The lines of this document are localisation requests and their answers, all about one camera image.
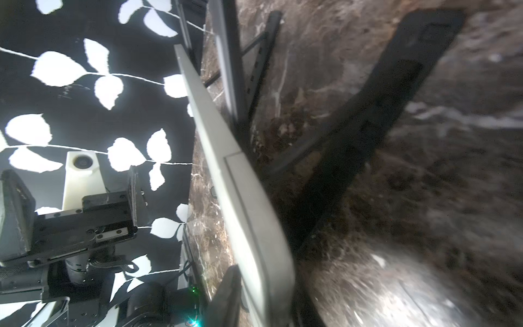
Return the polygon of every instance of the marble surface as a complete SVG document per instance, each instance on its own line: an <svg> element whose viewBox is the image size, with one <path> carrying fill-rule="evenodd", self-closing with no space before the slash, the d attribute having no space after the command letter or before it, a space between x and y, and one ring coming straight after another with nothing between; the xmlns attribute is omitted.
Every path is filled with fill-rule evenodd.
<svg viewBox="0 0 523 327"><path fill-rule="evenodd" d="M241 43L283 12L253 124L263 167L359 91L401 18L469 15L451 48L297 256L327 326L523 324L523 3L237 0ZM207 18L208 29L212 26ZM254 56L244 58L251 71ZM202 79L218 69L206 34ZM223 110L221 81L209 87ZM196 137L188 221L211 298L234 262ZM321 149L268 188L292 205ZM242 314L241 324L248 325Z"/></svg>

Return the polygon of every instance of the black metal stand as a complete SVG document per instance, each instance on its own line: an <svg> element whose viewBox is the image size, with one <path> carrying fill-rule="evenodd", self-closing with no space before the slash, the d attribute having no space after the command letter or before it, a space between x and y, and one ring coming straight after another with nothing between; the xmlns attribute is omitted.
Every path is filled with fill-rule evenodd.
<svg viewBox="0 0 523 327"><path fill-rule="evenodd" d="M211 1L209 10L213 19L214 33L217 36L223 89L232 120L231 129L244 153L251 154L251 138L249 135L251 118L254 114L259 88L268 67L282 15L281 12L271 12L264 33L256 37L244 51L240 51L235 1ZM242 55L260 42L253 72L245 83ZM209 86L218 77L219 75L216 73L205 83L205 86Z"/></svg>
<svg viewBox="0 0 523 327"><path fill-rule="evenodd" d="M211 1L209 8L216 34L227 107L232 120L231 129L244 153L251 154L250 123L274 46L281 13L272 12L264 33L241 52L235 1ZM302 136L265 167L262 179L275 179L323 141L331 140L319 165L295 202L295 207L282 222L293 251L299 249L321 218L341 199L365 161L372 156L405 105L450 46L464 20L465 15L460 10L417 10L408 14L399 24L362 90L319 128ZM253 72L245 83L241 56L259 42L262 44ZM217 72L205 86L212 84L219 76L220 72ZM234 285L224 286L229 287L225 294L231 296L233 301L224 301L219 305L221 312L229 313L225 320L226 325L231 326L236 323L239 307L239 293ZM322 325L312 302L303 289L300 292L295 296L293 309L297 325Z"/></svg>
<svg viewBox="0 0 523 327"><path fill-rule="evenodd" d="M267 176L288 169L326 137L326 150L283 225L297 250L339 202L463 26L459 10L418 10L405 16L358 95L318 130L284 152Z"/></svg>

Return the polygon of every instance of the black metal bracket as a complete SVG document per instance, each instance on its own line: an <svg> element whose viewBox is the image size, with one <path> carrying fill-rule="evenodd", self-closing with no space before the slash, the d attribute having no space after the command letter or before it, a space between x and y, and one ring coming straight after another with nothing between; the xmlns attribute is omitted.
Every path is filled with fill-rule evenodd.
<svg viewBox="0 0 523 327"><path fill-rule="evenodd" d="M187 51L187 54L189 55L189 59L191 59L192 64L198 71L198 63L196 62L196 56L194 49L192 47L191 37L189 35L189 29L187 28L187 20L185 19L185 12L184 7L181 4L180 0L174 0L176 9L178 10L178 15L180 16L180 27L181 27L181 35L184 38L184 44L185 49Z"/></svg>
<svg viewBox="0 0 523 327"><path fill-rule="evenodd" d="M232 13L232 12L230 12L230 10L224 10L224 13L226 15L234 14L234 16L236 16L236 12ZM254 46L256 46L257 44L260 43L260 47L258 48L258 53L256 54L256 60L254 62L252 74L249 75L248 80L245 82L245 85L246 85L245 96L246 96L246 108L247 108L246 119L248 121L249 126L250 126L250 121L252 120L252 117L255 112L258 95L259 95L259 90L262 86L263 78L265 77L265 73L269 67L269 60L270 60L270 56L272 54L272 49L274 47L274 43L276 41L276 35L278 34L278 29L280 26L281 18L282 18L281 12L279 12L279 11L271 12L269 14L269 17L267 18L267 23L265 24L265 30L260 35L255 37L241 52L241 55L244 56L252 48L254 48ZM204 86L209 87L220 76L221 76L221 72L218 70L204 83Z"/></svg>
<svg viewBox="0 0 523 327"><path fill-rule="evenodd" d="M276 34L281 22L281 12L271 12L265 24L265 39L261 42L254 62L253 73L247 81L247 110L249 121L252 121L262 81L269 67L270 55L276 41Z"/></svg>
<svg viewBox="0 0 523 327"><path fill-rule="evenodd" d="M297 250L329 213L374 153L422 82L461 30L460 10L429 9L409 13L381 54L362 90L345 108L275 160L266 173L289 168L326 137L331 137L313 175L283 222Z"/></svg>

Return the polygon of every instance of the black leaf-pattern backdrop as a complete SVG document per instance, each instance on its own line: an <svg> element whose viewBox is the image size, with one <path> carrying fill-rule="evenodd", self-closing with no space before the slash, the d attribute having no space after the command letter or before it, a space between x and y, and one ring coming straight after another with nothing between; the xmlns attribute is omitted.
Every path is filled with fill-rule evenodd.
<svg viewBox="0 0 523 327"><path fill-rule="evenodd" d="M158 35L144 25L144 16L152 9L144 0L126 24L118 20L119 10L125 1L63 0L61 8L44 15L35 0L8 0L2 3L0 14L0 47L38 57L46 51L64 54L89 72L84 39L94 40L109 50L108 64L111 73L139 76L163 83L163 78L179 74L173 45L182 43L179 20L172 14L156 12L174 37ZM189 26L190 37L200 58L202 53L204 14L188 11L188 20L200 29ZM100 76L84 75L73 84L48 86L31 77L35 61L19 55L0 52L0 130L8 145L21 142L5 133L10 120L20 115L42 114L50 126L49 144L107 152L115 139L126 138L147 158L149 137L163 129L172 152L172 163L190 163L195 124L187 113L187 97L168 96L162 85L137 78L121 77L124 88L111 110L107 110L94 94L95 82ZM42 157L64 163L68 149L30 147ZM15 151L8 148L0 152L0 169L13 168L9 157ZM108 156L98 154L101 173L110 191L126 187L127 172L115 171ZM149 204L149 215L139 218L139 226L151 226L157 218L165 217L183 222L176 216L180 204L188 201L191 165L161 165L165 183L152 191L149 171L153 162L138 166L140 181ZM39 207L61 208L65 169L36 173L16 170L37 200ZM136 240L117 248L129 259L147 255L151 271L177 269L180 242L177 237L159 238L151 229L140 229ZM148 281L168 279L168 273L140 278Z"/></svg>

